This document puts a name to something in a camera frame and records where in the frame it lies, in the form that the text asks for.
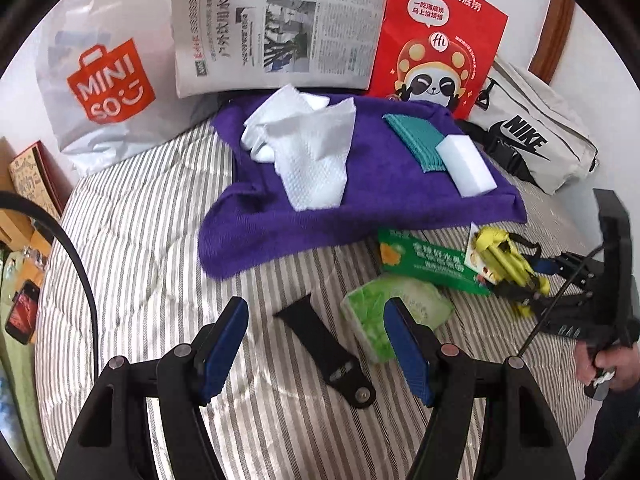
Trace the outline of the right hand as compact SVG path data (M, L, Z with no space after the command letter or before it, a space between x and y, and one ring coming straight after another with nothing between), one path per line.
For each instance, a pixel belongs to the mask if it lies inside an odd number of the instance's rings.
M590 356L588 346L579 341L575 346L574 358L576 377L585 386L596 378L598 368L614 368L615 375L610 385L613 391L627 391L639 382L640 360L636 344L632 347L612 347Z

